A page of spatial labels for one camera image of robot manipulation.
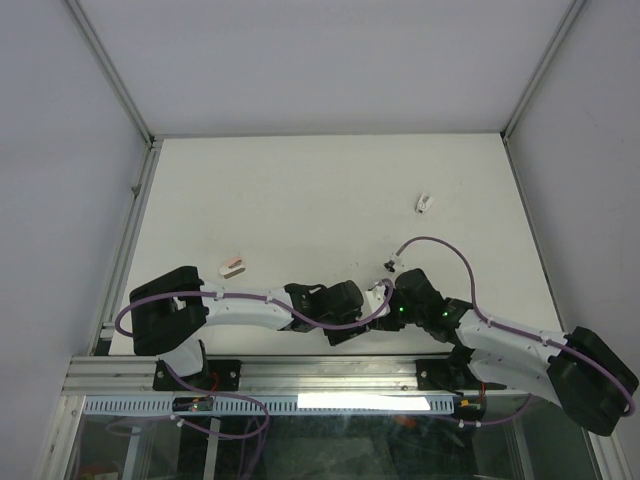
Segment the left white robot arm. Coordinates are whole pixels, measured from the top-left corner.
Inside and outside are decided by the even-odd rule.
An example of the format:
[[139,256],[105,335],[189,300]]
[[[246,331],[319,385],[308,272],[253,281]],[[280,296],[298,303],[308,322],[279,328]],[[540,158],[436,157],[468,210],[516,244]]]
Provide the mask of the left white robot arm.
[[290,283],[275,290],[243,291],[239,297],[208,284],[194,266],[182,266],[131,291],[133,351],[169,363],[175,377],[198,388],[209,377],[205,348],[196,333],[205,327],[249,326],[307,333],[319,324],[331,345],[367,331],[366,324],[382,304],[383,287],[361,291],[351,280],[327,287]]

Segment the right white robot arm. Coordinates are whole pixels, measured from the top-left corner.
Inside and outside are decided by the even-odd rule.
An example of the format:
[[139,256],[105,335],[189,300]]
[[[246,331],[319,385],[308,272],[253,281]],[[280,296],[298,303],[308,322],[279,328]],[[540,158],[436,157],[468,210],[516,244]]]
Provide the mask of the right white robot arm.
[[420,269],[400,274],[376,330],[414,325],[451,352],[429,384],[460,393],[481,385],[525,392],[563,410],[580,427],[608,436],[633,414],[639,380],[592,330],[535,330],[491,318],[474,304],[443,297]]

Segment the pink white mini stapler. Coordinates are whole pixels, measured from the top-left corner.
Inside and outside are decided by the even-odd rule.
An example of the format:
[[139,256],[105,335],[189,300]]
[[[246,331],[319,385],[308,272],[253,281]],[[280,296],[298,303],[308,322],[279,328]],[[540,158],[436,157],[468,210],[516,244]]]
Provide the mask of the pink white mini stapler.
[[219,275],[223,279],[230,279],[244,273],[245,271],[246,265],[244,259],[240,256],[236,256],[220,266]]

